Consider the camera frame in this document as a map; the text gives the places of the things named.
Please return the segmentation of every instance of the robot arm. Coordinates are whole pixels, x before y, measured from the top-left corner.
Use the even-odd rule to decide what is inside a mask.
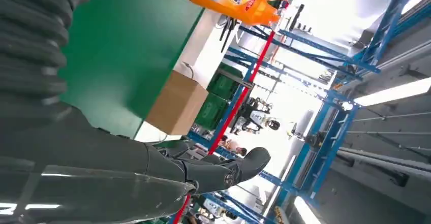
[[[67,90],[61,48],[87,1],[0,0],[0,222],[135,223],[256,176],[270,159],[263,148],[220,164],[168,158],[92,127],[58,99]]]

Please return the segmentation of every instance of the red pole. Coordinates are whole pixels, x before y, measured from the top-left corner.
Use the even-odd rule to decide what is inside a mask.
[[[179,219],[182,216],[182,213],[184,212],[184,210],[186,209],[187,205],[189,204],[189,200],[190,200],[190,195],[186,196],[186,201],[184,201],[184,204],[182,205],[181,209],[178,210],[178,212],[176,213],[174,220],[171,222],[173,224],[177,224],[179,222]]]
[[[286,8],[286,7],[288,7],[288,5],[289,5],[289,3],[286,2],[283,7]],[[274,39],[274,35],[275,35],[274,31],[272,31],[269,34],[268,40],[266,41],[266,44],[265,44],[265,47],[263,47],[262,53],[260,54],[259,59],[256,63],[256,67],[253,70],[252,75],[250,76],[250,82],[253,82],[253,80],[255,80],[255,77],[256,77],[257,73],[259,72],[259,68],[263,63],[263,59],[265,58],[266,53],[268,52],[269,46],[271,45],[272,40]],[[244,100],[244,98],[248,92],[249,92],[249,88],[244,88],[242,93],[239,95],[238,100],[236,101],[234,107],[232,108],[232,111],[230,112],[225,123],[223,124],[222,130],[220,131],[220,133],[215,138],[214,143],[211,145],[211,148],[209,149],[208,154],[213,154],[214,151],[217,149],[219,142],[220,142],[220,139],[222,139],[223,135],[225,134],[226,129],[228,128],[230,122],[232,121],[233,117],[235,116],[236,112],[239,109],[239,106],[242,104],[242,101]],[[174,218],[172,224],[178,224],[178,221],[179,221],[182,213],[184,212],[184,210],[188,204],[189,199],[190,199],[190,195],[187,195],[186,202],[184,202],[184,205],[181,207],[181,209],[175,215],[175,218]]]
[[[257,72],[259,71],[259,68],[263,63],[263,59],[265,58],[266,52],[268,52],[269,46],[271,45],[271,42],[274,39],[274,35],[275,35],[275,32],[272,31],[268,37],[268,40],[266,41],[265,47],[263,47],[262,53],[260,54],[260,57],[256,63],[256,67],[255,67],[252,75],[250,76],[250,82],[253,82],[253,80],[255,80]],[[228,118],[226,119],[225,123],[223,124],[222,130],[216,136],[214,143],[211,145],[211,148],[209,149],[208,154],[213,154],[214,151],[217,149],[219,142],[220,142],[220,139],[222,139],[223,135],[225,134],[226,129],[228,128],[230,122],[232,121],[233,117],[235,116],[236,112],[239,109],[239,106],[242,104],[242,101],[244,100],[244,98],[248,92],[249,92],[249,88],[244,88],[244,90],[242,91],[238,100],[236,101],[235,106],[233,107],[232,111],[230,112]]]

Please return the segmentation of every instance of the cardboard box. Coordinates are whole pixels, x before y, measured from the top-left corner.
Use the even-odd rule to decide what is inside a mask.
[[[146,121],[169,135],[186,135],[207,96],[198,82],[173,71]]]

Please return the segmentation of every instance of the green table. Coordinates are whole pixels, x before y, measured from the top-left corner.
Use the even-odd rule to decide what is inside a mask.
[[[92,0],[75,12],[62,99],[134,137],[203,9],[188,0]]]

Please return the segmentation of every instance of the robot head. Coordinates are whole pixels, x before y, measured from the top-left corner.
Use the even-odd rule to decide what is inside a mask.
[[[280,128],[280,123],[276,120],[270,120],[268,127],[272,130],[278,130]]]

